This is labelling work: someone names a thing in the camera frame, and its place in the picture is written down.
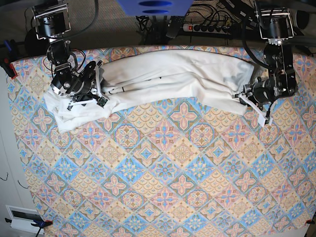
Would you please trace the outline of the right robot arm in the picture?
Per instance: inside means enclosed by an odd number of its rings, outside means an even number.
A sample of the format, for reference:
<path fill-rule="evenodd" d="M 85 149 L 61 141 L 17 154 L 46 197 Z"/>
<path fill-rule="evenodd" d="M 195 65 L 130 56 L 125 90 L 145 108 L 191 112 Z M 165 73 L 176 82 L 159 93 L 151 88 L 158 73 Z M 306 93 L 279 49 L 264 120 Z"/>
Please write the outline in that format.
<path fill-rule="evenodd" d="M 68 5 L 64 0 L 45 0 L 32 7 L 38 39 L 48 39 L 47 58 L 51 62 L 53 92 L 70 97 L 70 105 L 95 102 L 101 104 L 99 64 L 89 62 L 80 71 L 76 55 L 71 52 L 70 40 L 64 33 L 70 31 Z"/>

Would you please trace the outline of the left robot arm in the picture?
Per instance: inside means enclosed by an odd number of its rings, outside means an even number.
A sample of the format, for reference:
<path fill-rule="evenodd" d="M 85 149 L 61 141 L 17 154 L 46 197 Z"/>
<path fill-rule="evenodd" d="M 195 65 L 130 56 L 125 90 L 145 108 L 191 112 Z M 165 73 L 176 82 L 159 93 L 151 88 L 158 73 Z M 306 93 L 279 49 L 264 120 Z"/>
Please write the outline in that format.
<path fill-rule="evenodd" d="M 261 39 L 268 43 L 264 48 L 264 60 L 261 62 L 246 42 L 246 22 L 255 15 Z M 285 40 L 294 37 L 290 11 L 286 7 L 254 1 L 254 10 L 247 13 L 242 23 L 242 44 L 250 58 L 259 66 L 268 70 L 267 80 L 257 79 L 253 84 L 243 87 L 246 99 L 262 109 L 263 105 L 274 103 L 277 99 L 293 96 L 297 89 L 297 81 L 293 68 L 293 53 Z"/>

